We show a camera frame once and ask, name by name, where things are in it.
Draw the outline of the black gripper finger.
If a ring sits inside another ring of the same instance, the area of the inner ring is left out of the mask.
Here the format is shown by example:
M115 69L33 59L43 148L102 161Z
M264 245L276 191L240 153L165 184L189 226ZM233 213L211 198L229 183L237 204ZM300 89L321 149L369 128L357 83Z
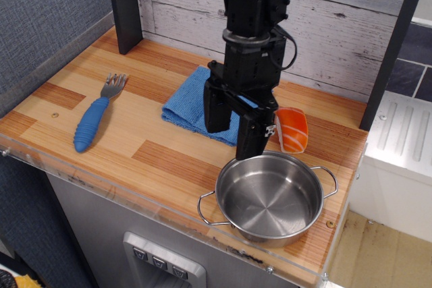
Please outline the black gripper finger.
M225 91L211 80L204 87L205 127L211 134L224 132L230 128L232 109L225 101Z
M238 129L236 159L241 161L262 155L266 145L267 125L251 116L241 116Z

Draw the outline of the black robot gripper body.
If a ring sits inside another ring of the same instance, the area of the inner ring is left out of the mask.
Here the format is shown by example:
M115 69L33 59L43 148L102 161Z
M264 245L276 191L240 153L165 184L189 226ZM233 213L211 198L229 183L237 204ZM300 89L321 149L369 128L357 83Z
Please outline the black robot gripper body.
M208 64L207 80L225 91L225 101L241 116L263 121L265 136L273 134L275 111L278 108L273 89L279 84L287 37L268 33L263 40L235 39L226 36L225 61Z

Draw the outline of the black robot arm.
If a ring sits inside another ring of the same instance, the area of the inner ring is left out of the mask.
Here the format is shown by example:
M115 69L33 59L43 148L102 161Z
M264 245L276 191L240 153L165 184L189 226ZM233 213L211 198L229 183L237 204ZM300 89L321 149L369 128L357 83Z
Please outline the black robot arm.
M225 59L208 64L203 100L209 133L230 128L239 118L236 159L263 153L275 131L279 84L286 42L293 38L279 23L286 20L289 0L224 0L227 27L223 31Z

